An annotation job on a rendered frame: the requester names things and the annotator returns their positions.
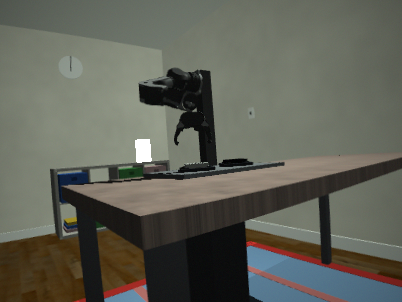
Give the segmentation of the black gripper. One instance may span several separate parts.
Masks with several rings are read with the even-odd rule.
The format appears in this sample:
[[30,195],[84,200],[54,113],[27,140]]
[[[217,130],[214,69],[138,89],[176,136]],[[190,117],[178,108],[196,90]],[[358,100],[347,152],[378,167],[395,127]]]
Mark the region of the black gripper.
[[208,122],[205,120],[205,116],[201,112],[193,112],[192,110],[190,112],[184,112],[180,116],[179,123],[177,125],[177,130],[175,132],[174,136],[174,142],[175,145],[178,145],[179,142],[177,141],[177,137],[179,136],[180,132],[183,131],[183,129],[188,129],[194,127],[195,131],[199,131],[200,129],[205,130],[207,136],[208,136],[208,144],[212,142],[212,134],[210,131],[210,127]]

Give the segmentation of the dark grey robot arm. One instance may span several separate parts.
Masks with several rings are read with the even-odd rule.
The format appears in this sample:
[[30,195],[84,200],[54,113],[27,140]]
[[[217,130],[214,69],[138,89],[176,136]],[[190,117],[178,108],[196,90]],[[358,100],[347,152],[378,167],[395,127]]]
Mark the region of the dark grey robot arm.
[[[197,95],[201,94],[202,80],[200,70],[184,72],[179,68],[172,68],[168,70],[166,76],[140,81],[139,99],[140,102],[144,101],[142,103],[147,105],[166,105],[190,112],[194,110],[199,103]],[[183,109],[183,106],[185,109]]]

